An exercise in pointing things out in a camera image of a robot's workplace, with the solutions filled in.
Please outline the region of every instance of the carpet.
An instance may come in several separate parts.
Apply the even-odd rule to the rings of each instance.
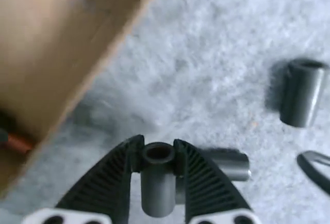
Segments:
[[[117,56],[17,187],[0,203],[17,223],[61,196],[125,138],[184,139],[248,154],[252,178],[235,183],[263,223],[326,223],[330,198],[298,168],[304,150],[330,154],[330,86],[306,130],[280,122],[288,60],[330,62],[330,0],[155,0]],[[130,223],[184,223],[184,207],[147,217],[133,175]]]

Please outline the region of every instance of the cardboard box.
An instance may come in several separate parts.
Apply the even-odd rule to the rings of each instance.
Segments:
[[[0,148],[2,194],[79,101],[148,1],[0,0],[0,108],[14,114],[36,142],[27,157]]]

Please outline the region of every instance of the orange object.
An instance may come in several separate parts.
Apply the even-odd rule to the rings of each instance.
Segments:
[[[8,134],[6,146],[22,154],[26,154],[33,149],[29,141],[15,134]]]

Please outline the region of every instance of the cylindrical spacer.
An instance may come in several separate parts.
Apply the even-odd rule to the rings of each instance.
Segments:
[[[174,157],[173,146],[163,142],[150,143],[142,150],[142,209],[149,216],[166,217],[175,207]]]
[[[251,176],[250,162],[246,154],[236,149],[200,149],[200,152],[223,171],[232,181],[247,181]],[[185,186],[182,177],[176,178],[176,204],[185,204]]]
[[[312,126],[329,66],[311,59],[289,62],[280,120],[294,127]]]

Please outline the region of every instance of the white plastic part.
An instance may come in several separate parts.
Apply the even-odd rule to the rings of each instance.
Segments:
[[[230,210],[221,213],[212,213],[208,215],[200,215],[191,219],[189,224],[241,224],[238,221],[235,222],[237,217],[247,217],[251,222],[241,222],[246,224],[261,224],[259,218],[248,209]]]
[[[104,214],[49,208],[40,209],[26,216],[22,224],[44,224],[54,216],[63,218],[61,224],[87,224],[92,221],[98,224],[112,224],[109,216]]]

